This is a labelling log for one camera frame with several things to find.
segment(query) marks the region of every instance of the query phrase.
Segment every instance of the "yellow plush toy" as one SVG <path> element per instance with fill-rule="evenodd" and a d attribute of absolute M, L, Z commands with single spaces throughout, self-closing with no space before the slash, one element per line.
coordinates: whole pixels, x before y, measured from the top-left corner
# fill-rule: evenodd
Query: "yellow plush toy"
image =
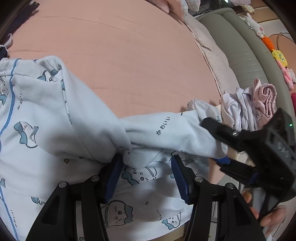
<path fill-rule="evenodd" d="M 281 51 L 273 49 L 272 55 L 273 55 L 273 57 L 274 57 L 275 60 L 278 59 L 279 61 L 281 61 L 282 65 L 284 67 L 287 67 L 288 66 L 288 62 L 287 62 L 285 56 L 282 54 Z"/>

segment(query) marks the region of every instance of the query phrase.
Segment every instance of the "blue gripper pad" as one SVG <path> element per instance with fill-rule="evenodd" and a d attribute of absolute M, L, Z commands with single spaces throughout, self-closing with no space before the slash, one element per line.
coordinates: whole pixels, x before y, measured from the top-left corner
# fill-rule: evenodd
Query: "blue gripper pad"
<path fill-rule="evenodd" d="M 123 166 L 122 156 L 119 154 L 116 154 L 110 165 L 108 166 L 107 172 L 109 175 L 109 178 L 107 179 L 106 183 L 106 192 L 104 196 L 105 203 L 108 203 L 108 201 L 113 197 L 121 170 Z"/>
<path fill-rule="evenodd" d="M 183 170 L 181 169 L 180 165 L 183 165 L 183 167 L 185 168 L 180 157 L 178 155 L 174 155 L 171 158 L 171 167 L 175 177 L 175 181 L 177 183 L 181 198 L 185 201 L 185 203 L 189 204 L 189 185 L 186 182 L 186 178 L 184 176 L 184 173 L 182 172 Z"/>

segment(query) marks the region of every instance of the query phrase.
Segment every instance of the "pink plush toy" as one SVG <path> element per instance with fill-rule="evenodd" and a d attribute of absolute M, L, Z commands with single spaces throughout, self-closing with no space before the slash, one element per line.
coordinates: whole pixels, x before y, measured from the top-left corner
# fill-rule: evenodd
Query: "pink plush toy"
<path fill-rule="evenodd" d="M 286 70 L 286 68 L 283 66 L 283 64 L 281 63 L 280 60 L 276 59 L 276 62 L 279 65 L 279 68 L 281 69 L 281 71 L 284 75 L 284 79 L 285 79 L 285 82 L 286 82 L 289 90 L 290 91 L 293 90 L 294 86 L 293 86 L 293 82 L 292 82 L 292 78 L 291 78 L 290 73 Z"/>

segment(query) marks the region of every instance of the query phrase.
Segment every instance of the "orange carrot plush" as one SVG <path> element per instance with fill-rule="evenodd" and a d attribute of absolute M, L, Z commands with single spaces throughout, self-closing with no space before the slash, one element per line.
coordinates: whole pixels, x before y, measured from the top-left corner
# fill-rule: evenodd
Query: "orange carrot plush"
<path fill-rule="evenodd" d="M 274 44 L 270 40 L 270 38 L 264 36 L 261 40 L 263 41 L 263 43 L 265 43 L 265 45 L 267 46 L 267 48 L 269 49 L 270 52 L 272 52 L 274 49 L 276 49 L 274 47 Z"/>

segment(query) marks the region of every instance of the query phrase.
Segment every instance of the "red object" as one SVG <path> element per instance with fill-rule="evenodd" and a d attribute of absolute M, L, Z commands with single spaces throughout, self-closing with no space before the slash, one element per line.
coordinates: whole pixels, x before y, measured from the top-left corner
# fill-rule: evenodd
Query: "red object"
<path fill-rule="evenodd" d="M 296 112 L 296 93 L 291 94 L 294 111 Z"/>

